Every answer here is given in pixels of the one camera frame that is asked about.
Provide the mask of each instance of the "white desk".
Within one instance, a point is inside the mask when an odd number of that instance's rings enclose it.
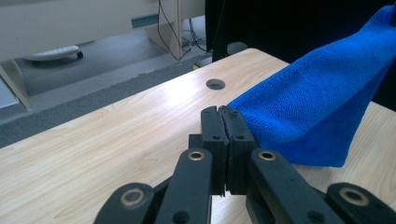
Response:
[[[162,0],[167,16],[177,27],[178,38],[181,19],[203,15],[204,2]],[[29,108],[15,58],[130,32],[132,18],[156,13],[158,0],[0,1],[0,76]],[[173,37],[168,41],[174,45]]]

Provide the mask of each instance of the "black cable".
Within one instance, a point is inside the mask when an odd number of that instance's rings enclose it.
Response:
[[[160,17],[161,17],[161,12],[163,13],[163,17],[166,19],[166,22],[168,23],[169,27],[171,28],[173,34],[175,35],[176,39],[177,39],[177,43],[180,45],[180,47],[183,49],[183,46],[180,44],[180,39],[177,37],[177,34],[174,30],[174,28],[172,27],[172,24],[169,22],[168,18],[165,15],[165,12],[163,11],[163,4],[161,3],[161,0],[158,0],[158,22],[157,22],[157,31],[158,31],[158,35],[160,36],[161,41],[163,42],[163,44],[166,46],[166,48],[169,50],[169,52],[172,54],[172,56],[176,59],[176,60],[181,60],[188,52],[189,50],[185,51],[183,53],[183,55],[178,59],[175,54],[172,52],[172,50],[169,48],[169,46],[165,43],[165,41],[163,40],[163,36],[161,35],[161,31],[160,31]]]
[[[200,49],[200,50],[202,50],[202,51],[204,51],[204,52],[207,53],[207,50],[206,50],[206,49],[203,49],[203,48],[199,45],[199,41],[201,41],[201,40],[203,40],[203,39],[199,38],[199,37],[197,36],[197,34],[195,33],[195,31],[194,31],[194,26],[193,26],[193,24],[192,24],[192,19],[189,19],[189,22],[190,22],[190,30],[191,30],[192,40],[193,40],[193,46],[195,45],[195,46],[198,47],[198,49]]]

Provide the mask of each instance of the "floor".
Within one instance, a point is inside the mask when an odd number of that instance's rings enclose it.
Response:
[[[205,17],[192,19],[194,32],[205,48]],[[191,41],[191,28],[183,22],[183,35]],[[166,50],[148,39],[145,28],[78,45],[84,58],[67,57],[61,60],[32,64],[17,59],[33,107],[26,110],[21,104],[0,109],[0,125],[78,97],[99,91],[124,80],[177,63]],[[193,47],[181,59],[207,54]]]

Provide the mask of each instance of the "blue microfiber cloth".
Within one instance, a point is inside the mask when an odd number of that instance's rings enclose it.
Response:
[[[396,56],[393,10],[382,7],[356,34],[309,52],[229,103],[261,147],[278,150],[291,163],[344,165]]]

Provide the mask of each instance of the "electrical wire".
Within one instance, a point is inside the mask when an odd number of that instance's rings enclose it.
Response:
[[[163,17],[165,18],[168,26],[171,28],[173,35],[175,36],[175,38],[177,39],[177,43],[180,45],[180,47],[183,50],[183,54],[181,56],[181,58],[177,58],[176,55],[172,52],[172,50],[170,50],[169,46],[165,43],[165,41],[163,40],[163,36],[161,35],[161,31],[160,31],[160,17],[161,14],[163,15]],[[165,12],[163,11],[163,4],[161,2],[161,0],[159,0],[159,6],[158,6],[158,22],[157,22],[157,30],[158,30],[158,34],[159,37],[161,39],[161,41],[163,42],[163,44],[166,46],[166,48],[169,50],[169,52],[172,54],[172,56],[177,59],[177,60],[181,60],[188,52],[193,52],[196,55],[206,55],[208,54],[208,51],[204,48],[201,47],[200,44],[206,44],[206,41],[200,37],[198,37],[198,35],[195,33],[194,28],[193,28],[193,24],[192,24],[192,19],[189,19],[189,25],[190,25],[190,30],[189,31],[183,31],[182,32],[182,40],[183,42],[180,41],[180,39],[178,38],[171,22],[168,20],[168,18],[165,15]],[[189,32],[190,33],[190,39],[186,38],[184,36],[184,33]],[[198,48],[199,50],[203,51],[202,52],[198,52],[194,49],[194,47]]]
[[[161,31],[160,31],[160,17],[161,17],[161,12],[163,13],[163,17],[166,19],[166,22],[168,23],[169,27],[171,28],[173,34],[175,35],[176,39],[177,39],[177,43],[180,45],[180,40],[177,37],[177,34],[172,26],[172,24],[170,23],[170,21],[168,20],[168,18],[165,15],[165,12],[163,11],[163,4],[161,2],[161,0],[158,0],[158,22],[157,22],[157,30],[158,30],[158,35],[160,36],[161,41],[165,44],[166,48],[169,50],[169,52],[172,54],[172,56],[176,59],[176,60],[181,60],[189,51],[185,51],[183,53],[183,55],[178,58],[175,56],[175,54],[172,52],[172,50],[169,48],[169,46],[165,43],[165,41],[163,40],[163,36],[161,35]]]

